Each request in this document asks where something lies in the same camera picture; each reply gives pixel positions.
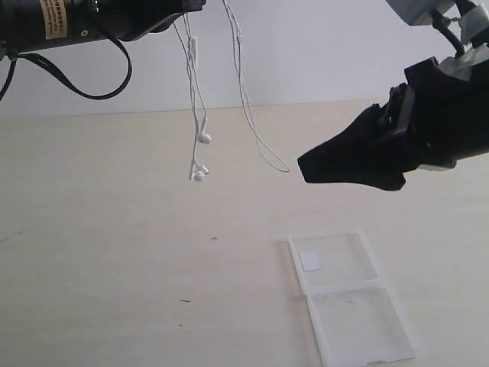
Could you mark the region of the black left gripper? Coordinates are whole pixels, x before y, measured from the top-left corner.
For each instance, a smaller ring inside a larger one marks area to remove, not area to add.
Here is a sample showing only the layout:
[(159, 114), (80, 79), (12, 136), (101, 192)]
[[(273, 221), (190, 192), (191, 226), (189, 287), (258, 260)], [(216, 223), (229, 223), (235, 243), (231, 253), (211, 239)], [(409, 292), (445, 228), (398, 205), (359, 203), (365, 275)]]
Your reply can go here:
[(68, 15), (73, 31), (86, 31), (90, 40), (136, 41), (165, 31), (179, 17), (202, 11), (205, 5), (205, 1), (69, 1)]

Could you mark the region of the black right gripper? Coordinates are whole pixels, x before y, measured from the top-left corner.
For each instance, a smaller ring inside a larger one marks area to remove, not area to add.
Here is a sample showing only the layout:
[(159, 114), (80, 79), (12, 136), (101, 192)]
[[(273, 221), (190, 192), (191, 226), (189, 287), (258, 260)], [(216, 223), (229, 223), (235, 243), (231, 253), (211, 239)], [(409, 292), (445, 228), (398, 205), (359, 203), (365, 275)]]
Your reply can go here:
[(297, 158), (308, 184), (398, 191), (403, 171), (446, 171), (488, 151), (488, 45), (404, 70), (382, 108), (367, 107), (341, 133)]

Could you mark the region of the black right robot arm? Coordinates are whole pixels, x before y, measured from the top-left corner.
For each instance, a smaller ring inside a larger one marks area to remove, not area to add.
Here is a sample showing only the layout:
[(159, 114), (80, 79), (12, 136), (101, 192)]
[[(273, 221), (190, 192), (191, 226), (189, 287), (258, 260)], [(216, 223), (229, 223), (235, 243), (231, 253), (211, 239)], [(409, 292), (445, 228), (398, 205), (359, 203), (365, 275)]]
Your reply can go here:
[(309, 184), (398, 191), (418, 169), (448, 171), (488, 151), (488, 10), (472, 1), (392, 1), (410, 26), (430, 26), (453, 47), (404, 71), (385, 104), (367, 107), (297, 164)]

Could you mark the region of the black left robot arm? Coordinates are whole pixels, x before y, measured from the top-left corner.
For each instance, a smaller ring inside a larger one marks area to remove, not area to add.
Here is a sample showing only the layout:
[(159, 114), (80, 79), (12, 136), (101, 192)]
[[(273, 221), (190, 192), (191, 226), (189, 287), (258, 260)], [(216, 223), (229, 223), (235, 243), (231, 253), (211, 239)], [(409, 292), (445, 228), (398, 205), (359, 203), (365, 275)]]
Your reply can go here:
[(205, 1), (17, 0), (1, 2), (1, 50), (27, 53), (112, 36), (136, 41), (168, 29)]

